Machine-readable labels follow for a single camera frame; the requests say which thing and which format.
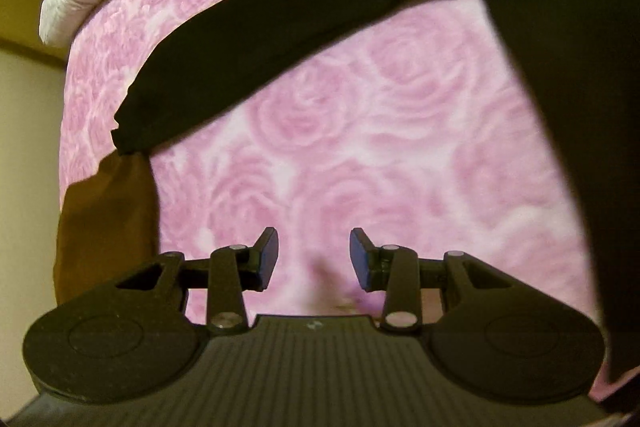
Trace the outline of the black garment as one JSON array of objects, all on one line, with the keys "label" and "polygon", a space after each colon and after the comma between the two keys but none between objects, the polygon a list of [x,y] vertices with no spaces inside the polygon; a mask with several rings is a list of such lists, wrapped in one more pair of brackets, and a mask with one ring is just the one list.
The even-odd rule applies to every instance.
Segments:
[{"label": "black garment", "polygon": [[599,313],[639,363],[639,0],[224,0],[117,109],[168,248],[280,230],[285,296],[356,294],[348,234],[467,249]]}]

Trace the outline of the pink rose patterned blanket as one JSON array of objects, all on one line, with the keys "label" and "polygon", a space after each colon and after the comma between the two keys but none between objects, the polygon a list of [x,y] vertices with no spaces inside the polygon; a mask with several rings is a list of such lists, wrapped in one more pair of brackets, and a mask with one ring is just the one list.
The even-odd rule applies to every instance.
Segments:
[{"label": "pink rose patterned blanket", "polygon": [[[106,0],[70,48],[60,183],[111,153],[154,46],[219,0]],[[412,0],[306,58],[152,158],[160,249],[189,258],[280,236],[249,314],[378,315],[348,236],[466,251],[599,320],[588,248],[544,128],[482,0]]]}]

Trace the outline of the brown cloth at bed edge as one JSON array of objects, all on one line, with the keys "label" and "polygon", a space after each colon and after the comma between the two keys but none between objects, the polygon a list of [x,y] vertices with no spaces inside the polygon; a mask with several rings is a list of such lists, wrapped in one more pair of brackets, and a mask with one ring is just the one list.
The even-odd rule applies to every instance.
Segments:
[{"label": "brown cloth at bed edge", "polygon": [[56,302],[152,260],[159,240],[160,201],[149,158],[107,155],[96,174],[67,187],[53,267]]}]

